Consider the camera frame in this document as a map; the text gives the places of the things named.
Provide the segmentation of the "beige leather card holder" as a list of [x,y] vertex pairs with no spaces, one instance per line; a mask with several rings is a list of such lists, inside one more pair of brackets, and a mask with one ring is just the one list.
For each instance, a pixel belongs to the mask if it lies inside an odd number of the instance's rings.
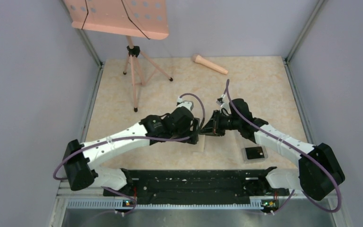
[[205,135],[199,135],[197,144],[191,145],[190,151],[193,152],[193,153],[202,153],[202,152],[204,152],[205,138],[206,138]]

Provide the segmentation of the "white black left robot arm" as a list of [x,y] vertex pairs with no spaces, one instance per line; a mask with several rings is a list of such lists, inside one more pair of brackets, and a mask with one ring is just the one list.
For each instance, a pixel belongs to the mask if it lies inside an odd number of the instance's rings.
[[177,107],[162,116],[149,115],[131,127],[95,142],[67,144],[63,157],[69,187],[80,191],[93,185],[116,190],[120,195],[131,193],[133,183],[127,170],[102,167],[102,163],[136,148],[158,142],[197,144],[199,118],[187,107]]

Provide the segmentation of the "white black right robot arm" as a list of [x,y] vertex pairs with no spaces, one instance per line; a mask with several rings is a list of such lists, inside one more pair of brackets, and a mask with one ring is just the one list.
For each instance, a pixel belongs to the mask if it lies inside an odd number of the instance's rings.
[[320,201],[346,179],[332,150],[321,143],[313,145],[299,141],[275,129],[267,121],[252,116],[248,104],[237,98],[229,104],[230,112],[214,110],[201,133],[224,136],[226,131],[238,131],[245,139],[269,148],[291,161],[296,169],[273,169],[258,182],[259,191],[271,195],[277,188],[300,190]]

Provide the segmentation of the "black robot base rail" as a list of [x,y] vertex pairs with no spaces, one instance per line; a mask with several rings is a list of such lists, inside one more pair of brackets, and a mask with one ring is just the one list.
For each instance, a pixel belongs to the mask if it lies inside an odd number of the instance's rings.
[[126,170],[119,191],[139,205],[249,204],[252,196],[276,190],[265,179],[268,170]]

